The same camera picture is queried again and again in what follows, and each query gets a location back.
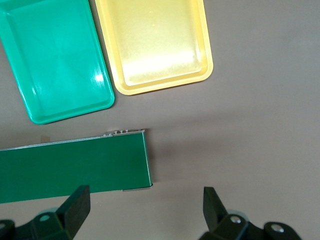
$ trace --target yellow tray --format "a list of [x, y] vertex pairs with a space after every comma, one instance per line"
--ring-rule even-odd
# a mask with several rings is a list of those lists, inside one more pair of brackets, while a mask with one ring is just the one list
[[95, 0], [125, 95], [203, 81], [213, 70], [203, 0]]

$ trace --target dark green panel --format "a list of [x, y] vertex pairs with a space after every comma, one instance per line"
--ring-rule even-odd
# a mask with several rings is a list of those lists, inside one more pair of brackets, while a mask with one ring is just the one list
[[152, 185], [143, 131], [0, 150], [0, 203]]

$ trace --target gray table surface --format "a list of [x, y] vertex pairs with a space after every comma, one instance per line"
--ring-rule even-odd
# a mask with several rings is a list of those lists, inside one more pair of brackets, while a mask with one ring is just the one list
[[[28, 119], [0, 44], [0, 148], [147, 129], [153, 188], [92, 194], [76, 240], [196, 240], [207, 230], [204, 186], [258, 227], [280, 221], [319, 239], [320, 1], [204, 4], [209, 79], [136, 96], [115, 90], [111, 109], [48, 125]], [[0, 219], [21, 225], [65, 199], [0, 204]]]

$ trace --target tray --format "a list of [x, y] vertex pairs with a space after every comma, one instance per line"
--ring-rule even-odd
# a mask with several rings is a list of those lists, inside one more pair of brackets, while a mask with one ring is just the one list
[[125, 95], [199, 82], [213, 70], [203, 0], [95, 0], [115, 87]]
[[144, 130], [0, 149], [0, 204], [152, 186]]
[[114, 102], [88, 0], [0, 0], [0, 39], [35, 124]]

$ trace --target green tray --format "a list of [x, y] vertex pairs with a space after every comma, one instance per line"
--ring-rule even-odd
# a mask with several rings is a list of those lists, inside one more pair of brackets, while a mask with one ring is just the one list
[[0, 39], [35, 124], [114, 103], [88, 0], [0, 0]]
[[0, 204], [152, 186], [144, 130], [0, 150]]

